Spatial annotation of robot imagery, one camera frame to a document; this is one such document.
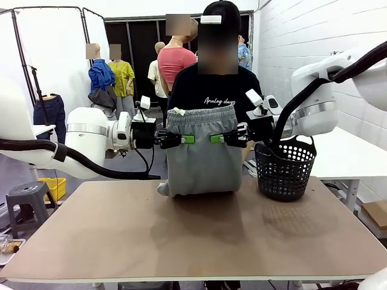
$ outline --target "pink top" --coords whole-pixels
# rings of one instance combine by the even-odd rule
[[[197,62],[193,52],[184,47],[163,48],[157,57],[158,69],[167,83],[174,83],[176,75]]]

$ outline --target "yellow plastic basket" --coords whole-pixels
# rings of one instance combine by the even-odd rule
[[[47,183],[55,201],[60,200],[66,194],[66,178],[39,178],[39,180]]]

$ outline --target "black t-shirt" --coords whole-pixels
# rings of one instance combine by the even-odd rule
[[[246,112],[254,110],[254,105],[246,92],[254,89],[262,96],[259,81],[251,71],[239,66],[238,74],[220,76],[198,74],[198,64],[191,65],[176,76],[168,110],[213,109],[234,105],[238,122],[246,122]]]

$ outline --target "gray shorts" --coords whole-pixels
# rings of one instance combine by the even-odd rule
[[[157,191],[165,196],[195,195],[239,190],[242,150],[224,143],[211,143],[210,136],[235,130],[233,106],[168,112],[167,131],[194,135],[194,144],[167,149],[168,180]]]

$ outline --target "yellow t-shirt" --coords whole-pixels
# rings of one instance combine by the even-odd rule
[[[134,72],[129,62],[110,62],[108,64],[115,74],[114,92],[118,97],[126,97],[126,85],[129,79],[134,79]],[[133,95],[133,82],[130,84],[130,95]]]

